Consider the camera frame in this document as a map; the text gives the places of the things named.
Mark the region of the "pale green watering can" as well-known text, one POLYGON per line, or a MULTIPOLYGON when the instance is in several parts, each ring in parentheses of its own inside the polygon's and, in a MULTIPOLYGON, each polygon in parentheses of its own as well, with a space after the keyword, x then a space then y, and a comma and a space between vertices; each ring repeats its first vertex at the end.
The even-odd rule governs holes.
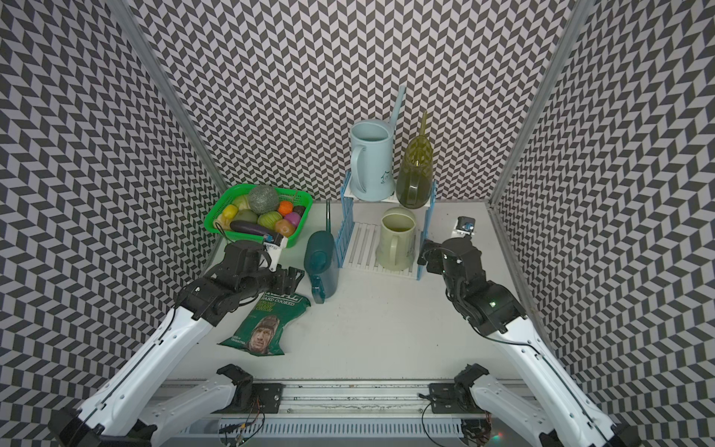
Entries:
POLYGON ((415 259, 416 218, 407 209, 387 210, 381 219, 376 261, 388 271, 402 271, 415 259))

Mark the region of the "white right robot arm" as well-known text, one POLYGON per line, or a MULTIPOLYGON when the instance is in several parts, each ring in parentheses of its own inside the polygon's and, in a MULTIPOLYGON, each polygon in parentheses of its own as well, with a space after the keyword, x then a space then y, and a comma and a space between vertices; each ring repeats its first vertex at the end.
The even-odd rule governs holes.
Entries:
POLYGON ((617 424, 565 372, 519 300, 486 276, 469 237, 427 240, 418 263, 444 279, 446 297, 471 329, 515 367, 536 404, 503 389, 480 365, 456 377, 474 404, 532 446, 640 446, 637 428, 617 424))

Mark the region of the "olive transparent watering can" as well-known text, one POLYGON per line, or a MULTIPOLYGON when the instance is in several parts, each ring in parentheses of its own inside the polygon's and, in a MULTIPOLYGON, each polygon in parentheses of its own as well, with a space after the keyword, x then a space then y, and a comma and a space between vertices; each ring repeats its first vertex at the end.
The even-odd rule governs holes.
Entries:
POLYGON ((404 151, 396 186, 401 206, 415 210, 428 203, 434 175, 434 149, 428 138, 428 112, 424 111, 421 128, 404 151))

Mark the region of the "light blue watering can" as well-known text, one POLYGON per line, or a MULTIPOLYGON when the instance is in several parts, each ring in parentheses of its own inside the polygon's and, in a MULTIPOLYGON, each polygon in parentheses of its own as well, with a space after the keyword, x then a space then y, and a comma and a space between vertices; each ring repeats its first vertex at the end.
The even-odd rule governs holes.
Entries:
POLYGON ((394 141, 405 93, 400 86, 389 121, 361 120, 350 130, 350 188, 357 199, 379 202, 395 192, 394 141))

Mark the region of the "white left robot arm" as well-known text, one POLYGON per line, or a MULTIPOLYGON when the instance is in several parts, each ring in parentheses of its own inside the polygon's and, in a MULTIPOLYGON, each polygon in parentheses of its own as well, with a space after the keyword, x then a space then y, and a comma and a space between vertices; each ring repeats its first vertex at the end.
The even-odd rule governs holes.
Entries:
POLYGON ((184 357, 228 314, 262 294, 293 294, 305 272, 279 264, 273 243, 238 240, 223 260, 178 293, 165 320, 90 398, 53 411, 48 428, 62 446, 159 446, 224 409, 255 408, 253 377, 236 365, 158 405, 149 400, 184 357))

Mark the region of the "dark teal watering can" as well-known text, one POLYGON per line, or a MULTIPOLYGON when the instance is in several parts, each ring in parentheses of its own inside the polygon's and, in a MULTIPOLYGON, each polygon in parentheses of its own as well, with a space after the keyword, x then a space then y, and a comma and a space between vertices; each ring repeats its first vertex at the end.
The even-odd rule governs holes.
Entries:
POLYGON ((331 201, 326 202, 325 229, 308 240, 304 258, 305 273, 310 281, 316 304, 324 304, 334 296, 339 281, 339 260, 335 238, 331 232, 331 201))

